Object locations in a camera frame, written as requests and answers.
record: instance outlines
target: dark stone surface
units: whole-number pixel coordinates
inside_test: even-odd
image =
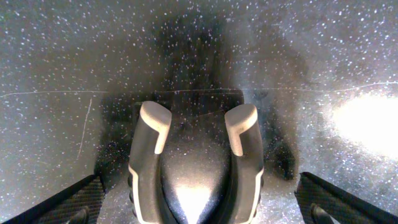
[[[256,222],[302,222],[293,192],[303,171],[398,215],[397,1],[0,5],[0,221],[103,170],[98,221],[137,223],[126,183],[135,102],[219,88],[258,108],[266,171]],[[222,114],[204,117],[213,119]],[[164,167],[184,178],[169,179],[173,211],[194,222],[217,203],[228,154],[187,130]],[[217,160],[191,153],[188,136]]]

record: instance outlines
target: flat metal end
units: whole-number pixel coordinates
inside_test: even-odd
[[[243,156],[240,134],[251,128],[257,121],[257,108],[252,104],[239,105],[225,114],[229,143],[235,156]]]
[[[172,123],[172,113],[158,103],[145,101],[142,103],[139,114],[148,126],[159,133],[155,154],[161,154]]]

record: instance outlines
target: speckled black surface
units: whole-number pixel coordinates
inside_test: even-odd
[[[302,222],[293,192],[303,171],[398,215],[397,8],[368,0],[0,1],[0,221],[99,166],[113,175],[98,221],[137,223],[124,163],[134,102],[216,88],[242,90],[259,110],[266,171],[255,222]],[[193,159],[186,149],[173,153],[189,170],[205,164],[185,164]],[[221,178],[220,162],[209,164],[212,179]],[[174,184],[194,195],[192,203],[178,198],[177,213],[195,220],[189,211],[211,201],[213,189]]]

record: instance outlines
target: black plastic object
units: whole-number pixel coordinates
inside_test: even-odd
[[[166,108],[143,102],[129,161],[130,199],[141,223],[177,223],[160,183],[159,157],[171,119]],[[250,223],[260,200],[264,171],[257,109],[254,105],[237,106],[225,114],[225,120],[233,152],[231,175],[226,195],[207,223]]]
[[[90,175],[5,223],[96,223],[104,190]]]
[[[398,217],[309,173],[301,174],[295,196],[304,222],[398,223]]]

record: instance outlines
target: u-shaped metal object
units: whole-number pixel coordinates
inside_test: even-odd
[[[152,101],[143,102],[132,140],[130,199],[140,223],[177,223],[160,183],[160,154],[172,121],[171,112]],[[260,200],[264,161],[254,105],[240,105],[225,114],[232,149],[226,197],[207,223],[251,223]]]

